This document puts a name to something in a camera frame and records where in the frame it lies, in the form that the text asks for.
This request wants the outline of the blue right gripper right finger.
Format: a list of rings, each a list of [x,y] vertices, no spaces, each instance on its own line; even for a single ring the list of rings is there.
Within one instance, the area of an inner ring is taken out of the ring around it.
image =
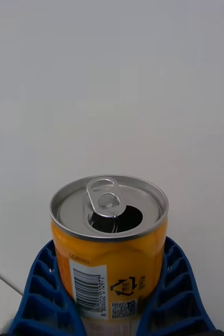
[[[142,314],[137,335],[224,335],[209,318],[190,263],[169,237],[158,285]]]

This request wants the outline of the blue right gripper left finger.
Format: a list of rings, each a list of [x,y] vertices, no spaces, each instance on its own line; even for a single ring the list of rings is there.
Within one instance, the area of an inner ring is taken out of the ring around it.
[[[52,240],[35,258],[19,308],[1,335],[86,335],[61,282]]]

